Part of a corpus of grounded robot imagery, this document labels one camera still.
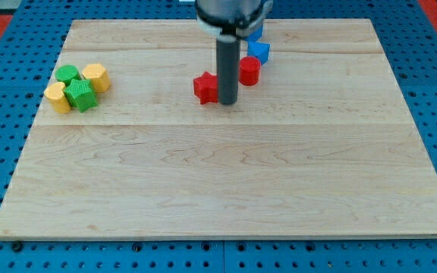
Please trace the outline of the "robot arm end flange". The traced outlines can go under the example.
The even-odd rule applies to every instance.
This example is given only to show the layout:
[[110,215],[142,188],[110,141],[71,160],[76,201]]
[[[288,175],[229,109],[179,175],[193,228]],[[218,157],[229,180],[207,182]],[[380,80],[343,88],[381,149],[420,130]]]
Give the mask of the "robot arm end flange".
[[196,0],[196,21],[218,39],[246,38],[257,31],[272,10],[273,0]]

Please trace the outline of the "blue block behind arm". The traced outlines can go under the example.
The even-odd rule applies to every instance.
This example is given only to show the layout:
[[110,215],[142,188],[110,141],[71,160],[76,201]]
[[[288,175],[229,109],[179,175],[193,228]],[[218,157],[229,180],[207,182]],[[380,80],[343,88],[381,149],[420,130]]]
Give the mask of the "blue block behind arm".
[[249,36],[244,38],[245,41],[248,42],[257,42],[263,35],[263,25],[260,25],[260,27],[253,31]]

